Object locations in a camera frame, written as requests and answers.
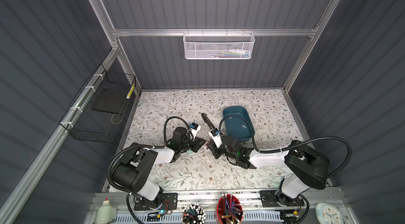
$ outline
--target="aluminum frame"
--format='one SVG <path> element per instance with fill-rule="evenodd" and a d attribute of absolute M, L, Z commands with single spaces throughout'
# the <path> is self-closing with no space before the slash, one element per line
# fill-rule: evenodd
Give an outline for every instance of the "aluminum frame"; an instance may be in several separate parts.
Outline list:
<path fill-rule="evenodd" d="M 216 89 L 216 88 L 202 88 L 202 89 L 148 89 L 148 90 L 142 90 L 142 92 L 153 92 L 153 91 L 207 91 L 207 90 L 215 90 L 215 91 L 221 91 L 221 90 L 282 90 L 283 87 L 268 87 L 268 88 L 222 88 L 222 89 Z"/>
<path fill-rule="evenodd" d="M 102 63 L 103 66 L 99 66 L 99 68 L 94 72 L 93 77 L 86 84 L 87 87 L 94 85 L 99 75 L 103 73 L 104 68 L 109 69 L 111 67 L 114 60 L 117 58 L 118 53 L 119 50 L 117 47 L 111 49 L 110 53 Z M 83 89 L 82 93 L 75 100 L 73 104 L 74 107 L 76 107 L 84 99 L 88 91 L 90 91 L 90 88 Z M 63 118 L 63 121 L 68 121 L 73 114 L 74 110 L 70 109 Z M 14 190 L 1 207 L 0 223 L 13 223 L 25 202 L 28 200 L 29 196 L 38 184 L 42 175 L 45 173 L 49 164 L 53 160 L 54 156 L 58 152 L 59 148 L 62 146 L 68 134 L 68 131 L 63 128 L 63 126 L 58 125 L 49 140 L 46 142 L 45 146 L 43 146 L 42 150 L 39 152 L 35 160 L 25 172 L 24 176 L 20 179 L 17 186 L 15 186 Z"/>
<path fill-rule="evenodd" d="M 137 95 L 135 97 L 134 105 L 132 105 L 131 113 L 129 114 L 129 118 L 134 117 L 136 108 L 138 107 L 139 99 L 140 99 L 140 95 Z M 119 144 L 118 144 L 117 150 L 115 152 L 115 155 L 117 155 L 119 153 L 119 151 L 124 149 L 125 141 L 127 139 L 127 136 L 128 136 L 128 133 L 129 133 L 129 129 L 131 128 L 131 125 L 132 125 L 132 119 L 129 119 L 127 121 L 127 124 L 125 125 L 125 129 L 124 129 L 124 132 L 122 134 L 121 140 L 119 141 Z M 105 179 L 103 189 L 101 191 L 107 191 L 108 188 L 109 188 L 109 185 L 110 184 L 109 184 L 108 180 Z"/>
<path fill-rule="evenodd" d="M 246 30 L 246 31 L 254 31 L 256 36 L 291 36 L 291 35 L 303 35 L 311 37 L 310 40 L 307 42 L 305 48 L 301 52 L 301 55 L 296 62 L 291 74 L 289 75 L 284 89 L 286 93 L 289 92 L 291 86 L 293 85 L 294 81 L 296 80 L 300 70 L 302 69 L 303 65 L 305 64 L 308 56 L 310 55 L 311 51 L 313 50 L 316 42 L 318 41 L 320 35 L 322 34 L 323 30 L 325 29 L 329 19 L 331 18 L 334 10 L 337 7 L 337 4 L 340 0 L 329 0 L 326 9 L 324 10 L 323 14 L 321 15 L 320 21 L 318 23 L 317 29 L 307 29 L 307 30 Z M 114 29 L 111 19 L 109 18 L 108 12 L 102 2 L 102 0 L 89 0 L 92 8 L 111 44 L 113 50 L 109 53 L 107 58 L 104 60 L 103 65 L 106 69 L 108 69 L 111 64 L 113 63 L 114 59 L 118 57 L 118 60 L 121 66 L 124 69 L 124 72 L 127 74 L 133 74 L 134 70 L 129 62 L 129 59 L 125 53 L 123 45 L 121 44 L 118 36 L 124 35 L 128 30 L 119 30 Z M 158 30 L 155 32 L 150 32 L 150 30 L 129 30 L 135 31 L 133 33 L 134 36 L 136 35 L 152 35 L 157 34 L 158 32 L 161 35 L 179 35 L 178 32 L 181 32 L 181 35 L 185 32 L 185 30 Z M 118 49 L 121 51 L 119 55 L 117 54 L 117 48 L 115 45 L 118 46 Z M 136 91 L 137 95 L 140 94 L 141 86 L 136 78 Z M 11 224 L 16 216 L 18 215 L 19 211 L 27 201 L 28 197 L 31 195 L 32 191 L 34 190 L 35 186 L 37 185 L 38 181 L 41 179 L 43 173 L 47 169 L 50 162 L 53 160 L 53 157 L 58 152 L 60 146 L 63 144 L 64 140 L 66 139 L 68 132 L 59 125 L 58 128 L 54 131 L 52 136 L 49 138 L 45 146 L 42 148 L 38 156 L 35 158 L 31 166 L 28 168 L 27 172 L 24 174 L 23 178 L 19 181 L 17 186 L 14 188 L 11 195 L 7 198 L 6 202 L 0 209 L 0 223 L 2 224 Z"/>
<path fill-rule="evenodd" d="M 108 15 L 107 9 L 105 8 L 103 1 L 89 0 L 89 2 L 92 5 L 94 13 L 97 16 L 97 19 L 99 20 L 101 27 L 103 28 L 104 33 L 111 44 L 111 47 L 118 46 L 119 50 L 121 51 L 120 55 L 118 56 L 118 61 L 121 64 L 124 73 L 135 75 L 136 92 L 137 92 L 136 94 L 139 95 L 141 91 L 141 86 L 139 84 L 138 77 L 136 76 L 135 71 L 131 66 L 131 63 L 129 62 L 128 56 L 125 53 L 121 41 L 119 41 L 119 39 L 116 38 L 112 33 L 114 25 L 113 22 L 111 21 L 111 18 Z"/>
<path fill-rule="evenodd" d="M 308 132 L 306 131 L 306 128 L 305 128 L 305 126 L 304 126 L 304 123 L 303 123 L 302 120 L 301 120 L 300 115 L 298 114 L 297 109 L 295 108 L 294 103 L 293 103 L 292 100 L 291 100 L 291 97 L 290 97 L 289 93 L 287 93 L 287 92 L 284 90 L 284 91 L 283 91 L 283 96 L 284 96 L 284 99 L 286 100 L 286 103 L 287 103 L 287 105 L 288 105 L 288 108 L 290 108 L 291 115 L 292 115 L 292 117 L 294 118 L 295 123 L 296 123 L 296 125 L 297 125 L 297 127 L 298 127 L 298 130 L 299 130 L 300 133 L 301 133 L 302 139 L 303 139 L 303 140 L 309 140 L 309 139 L 311 139 L 311 137 L 309 136 Z M 313 149 L 315 149 L 313 143 L 309 143 L 308 146 L 310 146 L 310 147 L 312 147 Z M 330 178 L 327 179 L 327 184 L 328 184 L 329 186 L 333 186 L 332 181 L 331 181 Z"/>
<path fill-rule="evenodd" d="M 251 210 L 273 210 L 280 211 L 284 209 L 294 209 L 293 206 L 276 206 L 276 207 L 263 207 L 260 199 L 259 191 L 262 189 L 230 189 L 230 190 L 192 190 L 192 191 L 167 191 L 178 193 L 177 210 L 181 211 L 182 206 L 190 204 L 190 202 L 199 202 L 206 211 L 213 211 L 216 203 L 221 197 L 222 193 L 233 193 L 239 201 L 244 205 L 243 209 L 246 212 Z M 110 203 L 118 208 L 118 213 L 129 213 L 126 206 L 125 192 L 108 192 L 108 193 L 95 193 L 92 205 L 90 206 L 88 216 L 85 224 L 94 222 L 95 213 L 105 198 L 108 198 Z M 310 203 L 310 208 L 314 208 L 318 202 L 330 203 L 339 208 L 342 215 L 345 216 L 346 224 L 358 224 L 356 217 L 340 187 L 327 187 L 324 190 L 310 189 L 303 192 L 303 195 Z"/>
<path fill-rule="evenodd" d="M 329 0 L 324 12 L 319 19 L 317 24 L 317 32 L 316 34 L 308 40 L 304 49 L 302 50 L 296 64 L 294 65 L 290 75 L 288 76 L 286 83 L 284 84 L 284 89 L 288 93 L 294 84 L 294 81 L 297 79 L 298 74 L 300 73 L 301 69 L 303 68 L 306 60 L 308 59 L 309 55 L 311 54 L 313 48 L 315 47 L 316 43 L 318 42 L 319 37 L 321 36 L 322 32 L 324 31 L 326 25 L 329 22 L 333 12 L 335 11 L 337 5 L 339 4 L 340 0 Z"/>
<path fill-rule="evenodd" d="M 244 35 L 253 32 L 256 37 L 304 36 L 313 37 L 313 29 L 113 29 L 115 37 L 182 37 L 187 35 Z"/>

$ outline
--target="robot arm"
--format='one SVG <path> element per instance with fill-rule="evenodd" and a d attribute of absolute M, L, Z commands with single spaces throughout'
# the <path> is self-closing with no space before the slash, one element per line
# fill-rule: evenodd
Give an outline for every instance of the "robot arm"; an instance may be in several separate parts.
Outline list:
<path fill-rule="evenodd" d="M 196 123 L 190 125 L 190 131 L 177 127 L 173 138 L 168 141 L 168 147 L 133 143 L 111 168 L 110 184 L 147 199 L 150 207 L 159 206 L 162 203 L 163 189 L 148 179 L 152 167 L 155 164 L 174 162 L 181 153 L 188 150 L 197 152 L 205 143 L 205 140 L 196 137 L 200 129 Z"/>
<path fill-rule="evenodd" d="M 112 179 L 117 184 L 129 189 L 133 194 L 155 201 L 160 187 L 148 179 L 155 164 L 169 163 L 175 152 L 170 148 L 134 149 L 124 153 L 112 170 Z"/>
<path fill-rule="evenodd" d="M 285 166 L 293 171 L 293 174 L 287 176 L 281 183 L 278 192 L 280 198 L 287 196 L 294 199 L 309 188 L 319 190 L 325 188 L 329 159 L 320 152 L 307 145 L 301 145 L 295 149 L 277 153 L 260 153 L 254 148 L 242 146 L 231 135 L 221 135 L 220 130 L 214 127 L 204 113 L 202 118 L 210 127 L 209 135 L 212 142 L 207 146 L 215 158 L 225 155 L 229 162 L 246 169 Z M 293 140 L 290 146 L 296 146 L 299 143 L 301 141 Z"/>

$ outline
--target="red pen cup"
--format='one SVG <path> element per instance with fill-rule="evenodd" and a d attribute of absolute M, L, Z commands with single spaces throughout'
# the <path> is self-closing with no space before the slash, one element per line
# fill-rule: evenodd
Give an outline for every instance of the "red pen cup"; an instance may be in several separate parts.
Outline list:
<path fill-rule="evenodd" d="M 238 209 L 240 209 L 240 211 L 243 211 L 242 206 L 239 205 L 240 204 L 239 200 L 235 196 L 232 196 L 232 199 L 235 200 L 234 207 L 237 207 Z M 229 194 L 226 195 L 226 200 L 228 201 L 228 203 L 230 202 Z M 222 209 L 223 205 L 224 205 L 224 197 L 221 197 L 220 200 L 218 200 L 217 207 L 215 208 L 215 219 L 218 224 L 227 224 L 225 219 L 222 218 L 222 216 L 225 215 L 224 211 Z M 242 215 L 235 215 L 235 217 L 238 218 L 239 222 L 242 222 L 242 219 L 243 219 Z"/>

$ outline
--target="white cable tie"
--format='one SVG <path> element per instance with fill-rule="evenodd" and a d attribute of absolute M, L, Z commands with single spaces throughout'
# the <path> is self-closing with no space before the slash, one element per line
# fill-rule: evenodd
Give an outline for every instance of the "white cable tie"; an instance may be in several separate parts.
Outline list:
<path fill-rule="evenodd" d="M 76 110 L 78 109 L 81 113 L 83 113 L 83 110 L 80 106 L 76 106 L 76 107 L 71 107 L 71 109 Z"/>
<path fill-rule="evenodd" d="M 94 90 L 94 92 L 96 91 L 96 89 L 94 88 L 94 86 L 86 86 L 86 87 L 84 87 L 85 89 L 86 88 L 91 88 L 92 90 Z"/>
<path fill-rule="evenodd" d="M 98 76 L 100 76 L 100 77 L 101 77 L 101 79 L 102 79 L 102 80 L 104 80 L 104 75 L 98 75 Z"/>

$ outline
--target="wire mesh basket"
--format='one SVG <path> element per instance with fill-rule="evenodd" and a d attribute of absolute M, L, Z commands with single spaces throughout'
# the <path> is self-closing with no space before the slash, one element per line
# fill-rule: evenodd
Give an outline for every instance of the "wire mesh basket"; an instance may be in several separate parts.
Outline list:
<path fill-rule="evenodd" d="M 120 140 L 135 101 L 136 95 L 129 95 L 129 92 L 134 90 L 135 82 L 134 75 L 104 70 L 92 86 L 85 87 L 88 90 L 83 100 L 74 107 L 72 102 L 65 115 L 74 109 L 73 115 L 69 121 L 59 121 L 60 125 L 76 140 L 106 143 Z M 119 100 L 117 111 L 114 113 L 96 108 L 99 98 L 107 92 Z"/>
<path fill-rule="evenodd" d="M 186 59 L 250 59 L 254 41 L 253 32 L 240 35 L 185 32 L 184 56 Z"/>

